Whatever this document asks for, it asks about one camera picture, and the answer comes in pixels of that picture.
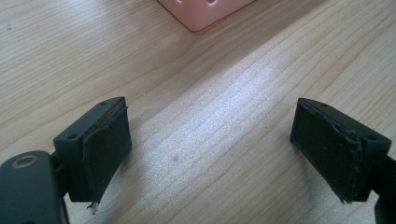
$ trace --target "mounting hole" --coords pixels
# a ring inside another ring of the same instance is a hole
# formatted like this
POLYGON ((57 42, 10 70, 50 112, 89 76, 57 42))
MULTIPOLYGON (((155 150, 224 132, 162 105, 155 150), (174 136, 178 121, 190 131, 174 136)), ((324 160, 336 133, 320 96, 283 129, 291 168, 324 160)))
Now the mounting hole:
POLYGON ((72 133, 72 134, 70 134, 69 136, 67 136, 66 138, 69 139, 69 140, 71 140, 71 139, 76 138, 77 136, 78 136, 78 134, 72 133))
POLYGON ((37 155, 28 155, 20 157, 19 159, 12 162, 11 166, 15 169, 20 169, 26 166, 30 166, 38 159, 37 155))
POLYGON ((372 140, 372 141, 375 141, 375 140, 376 140, 376 137, 375 137, 375 136, 372 136, 372 135, 368 135, 367 138, 368 138, 369 140, 372 140))

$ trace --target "wooden table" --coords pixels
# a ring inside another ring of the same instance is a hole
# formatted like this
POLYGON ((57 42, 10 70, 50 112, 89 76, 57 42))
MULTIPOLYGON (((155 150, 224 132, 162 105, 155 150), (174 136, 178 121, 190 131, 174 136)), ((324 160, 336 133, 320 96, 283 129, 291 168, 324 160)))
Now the wooden table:
POLYGON ((96 215, 65 197, 72 223, 374 223, 289 136, 305 97, 396 141, 395 22, 393 0, 259 0, 192 33, 154 0, 2 0, 0 162, 123 95, 133 153, 96 215))

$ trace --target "black plastic part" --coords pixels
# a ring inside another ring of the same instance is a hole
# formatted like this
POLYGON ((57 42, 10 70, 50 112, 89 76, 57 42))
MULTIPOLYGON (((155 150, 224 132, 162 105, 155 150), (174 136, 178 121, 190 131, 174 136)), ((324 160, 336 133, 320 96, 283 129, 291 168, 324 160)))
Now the black plastic part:
POLYGON ((47 152, 26 152, 4 162, 0 185, 0 223, 68 223, 47 152))
POLYGON ((335 194, 365 202, 373 168, 384 162, 390 140, 321 102, 299 99, 290 141, 309 159, 335 194))
POLYGON ((131 151, 124 97, 103 101, 54 139, 56 157, 71 173, 72 202, 99 203, 131 151))
POLYGON ((376 224, 396 223, 396 202, 379 197, 375 205, 375 222, 376 224))

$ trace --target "light wood surface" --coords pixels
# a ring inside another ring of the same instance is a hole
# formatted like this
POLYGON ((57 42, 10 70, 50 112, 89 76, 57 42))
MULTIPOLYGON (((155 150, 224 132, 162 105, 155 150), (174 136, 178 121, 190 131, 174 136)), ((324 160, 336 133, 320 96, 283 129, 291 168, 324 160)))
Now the light wood surface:
POLYGON ((396 141, 395 22, 393 0, 258 0, 191 33, 154 0, 2 0, 0 162, 123 95, 133 153, 96 215, 66 196, 72 223, 374 223, 289 136, 306 97, 396 141))

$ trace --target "pink container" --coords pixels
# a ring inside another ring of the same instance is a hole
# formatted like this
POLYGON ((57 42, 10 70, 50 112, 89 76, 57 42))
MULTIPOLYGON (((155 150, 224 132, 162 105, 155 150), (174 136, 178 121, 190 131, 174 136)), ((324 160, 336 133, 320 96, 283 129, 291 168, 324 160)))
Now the pink container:
POLYGON ((158 0, 189 30, 199 31, 254 0, 158 0))

